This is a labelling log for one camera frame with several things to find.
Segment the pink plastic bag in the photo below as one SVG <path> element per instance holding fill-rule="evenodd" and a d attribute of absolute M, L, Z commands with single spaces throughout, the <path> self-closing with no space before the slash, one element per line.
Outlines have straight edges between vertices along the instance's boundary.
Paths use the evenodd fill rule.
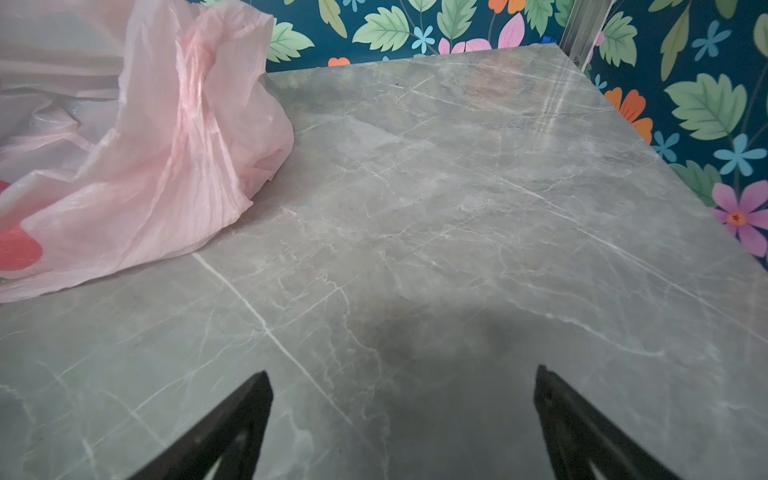
<path fill-rule="evenodd" d="M 1 5 L 1 299 L 190 253 L 274 178 L 294 131 L 241 1 Z"/>

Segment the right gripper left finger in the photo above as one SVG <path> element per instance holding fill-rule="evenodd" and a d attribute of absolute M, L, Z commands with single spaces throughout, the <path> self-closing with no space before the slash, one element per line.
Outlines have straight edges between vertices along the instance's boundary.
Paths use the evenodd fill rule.
<path fill-rule="evenodd" d="M 272 402 L 268 374 L 252 375 L 131 478 L 252 479 Z"/>

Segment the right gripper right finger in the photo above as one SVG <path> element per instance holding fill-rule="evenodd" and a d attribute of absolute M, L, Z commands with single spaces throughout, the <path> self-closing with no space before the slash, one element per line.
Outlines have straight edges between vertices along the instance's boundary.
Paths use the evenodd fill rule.
<path fill-rule="evenodd" d="M 557 479 L 677 479 L 546 366 L 536 371 L 534 405 Z"/>

